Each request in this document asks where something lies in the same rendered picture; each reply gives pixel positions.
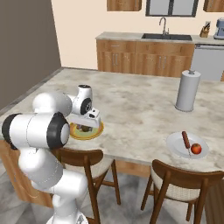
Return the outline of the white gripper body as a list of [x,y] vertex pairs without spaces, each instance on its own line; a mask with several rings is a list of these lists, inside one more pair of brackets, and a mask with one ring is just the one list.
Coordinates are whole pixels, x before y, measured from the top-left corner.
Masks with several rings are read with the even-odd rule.
[[88,126],[92,128],[99,128],[101,123],[101,118],[98,115],[86,114],[86,115],[76,115],[71,114],[69,121],[71,123]]

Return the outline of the yellow green rimmed plate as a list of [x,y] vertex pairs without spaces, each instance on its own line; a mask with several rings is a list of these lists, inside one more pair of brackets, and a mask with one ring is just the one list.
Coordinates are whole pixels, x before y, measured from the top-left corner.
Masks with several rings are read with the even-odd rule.
[[101,122],[99,128],[93,128],[91,131],[83,132],[81,129],[77,129],[75,123],[70,123],[70,137],[77,140],[91,140],[98,137],[104,130],[104,124]]

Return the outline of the wooden dining counter base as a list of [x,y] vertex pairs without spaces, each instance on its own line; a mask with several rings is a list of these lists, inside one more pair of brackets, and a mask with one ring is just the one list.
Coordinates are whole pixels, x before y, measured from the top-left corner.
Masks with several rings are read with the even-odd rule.
[[[114,158],[118,172],[121,202],[116,202],[115,190],[103,186],[97,196],[101,224],[149,224],[153,210],[153,197],[150,196],[144,210],[140,209],[146,182],[150,176],[150,165],[158,159],[168,165],[200,172],[224,171],[224,141],[208,142],[208,154],[197,160],[179,157],[170,152],[164,141],[148,146],[137,145],[127,149],[113,147],[105,155]],[[18,169],[16,150],[6,149],[1,155],[4,175],[9,178],[10,191],[1,190],[2,198],[16,197],[22,203],[21,213],[13,210],[0,224],[46,224],[53,215],[52,196],[31,186],[29,179]]]

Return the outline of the white plate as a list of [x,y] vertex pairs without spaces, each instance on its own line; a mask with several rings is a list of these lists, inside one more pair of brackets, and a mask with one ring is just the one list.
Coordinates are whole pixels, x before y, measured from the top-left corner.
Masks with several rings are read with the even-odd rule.
[[195,136],[190,132],[187,133],[187,136],[190,144],[199,144],[201,146],[202,150],[200,154],[193,154],[191,150],[188,150],[186,148],[181,131],[172,133],[167,137],[166,139],[167,148],[177,156],[180,156],[181,158],[188,158],[188,159],[204,158],[209,152],[209,147],[207,143],[202,138]]

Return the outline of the red apple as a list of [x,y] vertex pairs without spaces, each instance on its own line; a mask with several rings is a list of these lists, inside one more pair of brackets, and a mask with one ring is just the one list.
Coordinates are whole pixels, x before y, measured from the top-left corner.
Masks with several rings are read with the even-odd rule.
[[201,145],[200,145],[200,144],[198,144],[198,143],[194,143],[194,144],[191,146],[191,152],[192,152],[193,154],[198,155],[198,154],[201,153],[201,151],[202,151],[202,148],[201,148]]

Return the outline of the wooden chair with woven seat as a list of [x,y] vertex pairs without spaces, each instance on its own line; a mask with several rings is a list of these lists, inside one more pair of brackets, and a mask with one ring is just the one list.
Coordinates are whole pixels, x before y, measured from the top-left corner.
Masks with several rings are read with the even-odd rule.
[[223,178],[224,171],[185,171],[154,159],[141,209],[144,210],[148,196],[152,194],[154,207],[150,224],[156,224],[164,199],[185,202],[188,204],[185,219],[190,220],[194,207],[193,224],[200,224],[207,191]]
[[116,161],[105,158],[102,150],[60,148],[55,150],[54,154],[63,165],[74,166],[76,171],[79,167],[83,168],[83,174],[87,177],[88,192],[94,215],[94,218],[88,218],[87,220],[89,224],[101,224],[97,202],[97,194],[101,185],[114,187],[117,204],[121,204]]

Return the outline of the wooden base cupboard run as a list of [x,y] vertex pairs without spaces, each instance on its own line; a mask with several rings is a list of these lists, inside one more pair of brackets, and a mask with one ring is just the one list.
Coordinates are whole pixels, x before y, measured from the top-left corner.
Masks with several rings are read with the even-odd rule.
[[97,39],[98,70],[179,78],[191,67],[194,44]]

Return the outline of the sausage on a stick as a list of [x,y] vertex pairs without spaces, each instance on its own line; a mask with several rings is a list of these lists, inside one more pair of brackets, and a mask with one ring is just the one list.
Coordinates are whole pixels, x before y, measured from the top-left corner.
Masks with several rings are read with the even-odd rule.
[[185,131],[182,131],[182,137],[183,137],[183,140],[184,140],[185,147],[188,150],[189,157],[191,157],[191,152],[190,152],[191,145],[190,145],[187,133]]

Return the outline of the grey paper towel roll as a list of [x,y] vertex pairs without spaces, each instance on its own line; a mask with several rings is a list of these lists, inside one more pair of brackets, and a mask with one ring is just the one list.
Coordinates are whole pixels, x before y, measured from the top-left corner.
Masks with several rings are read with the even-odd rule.
[[200,83],[200,73],[195,70],[182,72],[175,108],[183,112],[193,111],[193,104]]

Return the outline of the dark sink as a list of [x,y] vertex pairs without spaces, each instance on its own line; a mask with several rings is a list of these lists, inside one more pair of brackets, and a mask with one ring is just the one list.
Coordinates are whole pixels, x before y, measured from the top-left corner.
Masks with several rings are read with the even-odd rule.
[[142,39],[165,39],[165,40],[186,40],[192,41],[191,35],[184,34],[156,34],[156,33],[145,33]]

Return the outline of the silver tap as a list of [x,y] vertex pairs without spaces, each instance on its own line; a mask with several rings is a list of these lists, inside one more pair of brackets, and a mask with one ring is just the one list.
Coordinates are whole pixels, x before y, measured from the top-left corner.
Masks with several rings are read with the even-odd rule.
[[169,28],[166,27],[166,18],[165,17],[160,18],[159,25],[161,25],[162,22],[164,23],[162,35],[165,36],[165,35],[169,34]]

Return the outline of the grey dishwasher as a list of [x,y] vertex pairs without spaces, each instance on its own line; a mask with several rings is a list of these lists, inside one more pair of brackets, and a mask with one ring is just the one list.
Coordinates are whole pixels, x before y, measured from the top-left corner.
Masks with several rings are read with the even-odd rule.
[[191,69],[204,81],[220,81],[224,72],[224,45],[196,44]]

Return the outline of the dark framed window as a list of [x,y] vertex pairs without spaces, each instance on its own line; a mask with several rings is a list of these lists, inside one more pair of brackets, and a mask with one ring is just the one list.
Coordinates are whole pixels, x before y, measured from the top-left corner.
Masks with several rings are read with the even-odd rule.
[[147,0],[146,17],[195,18],[199,0]]

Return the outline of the wooden knife block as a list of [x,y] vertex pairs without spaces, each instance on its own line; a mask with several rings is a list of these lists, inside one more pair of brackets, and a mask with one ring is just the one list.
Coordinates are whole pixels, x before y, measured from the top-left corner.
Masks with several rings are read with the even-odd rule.
[[201,38],[207,38],[208,37],[208,33],[210,31],[210,21],[206,21],[205,25],[202,27],[199,36]]

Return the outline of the pale blue coffee machine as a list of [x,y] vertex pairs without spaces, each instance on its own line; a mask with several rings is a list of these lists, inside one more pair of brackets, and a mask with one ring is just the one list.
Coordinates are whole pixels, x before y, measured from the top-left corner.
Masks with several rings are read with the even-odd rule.
[[224,39],[224,17],[220,17],[216,22],[216,32],[213,35],[214,39]]

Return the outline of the wooden wall cupboard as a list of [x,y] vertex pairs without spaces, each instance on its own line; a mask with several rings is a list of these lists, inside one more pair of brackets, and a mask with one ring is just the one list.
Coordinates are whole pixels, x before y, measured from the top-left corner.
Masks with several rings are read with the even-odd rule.
[[142,0],[107,0],[107,11],[140,11]]
[[203,11],[224,12],[224,0],[205,0]]

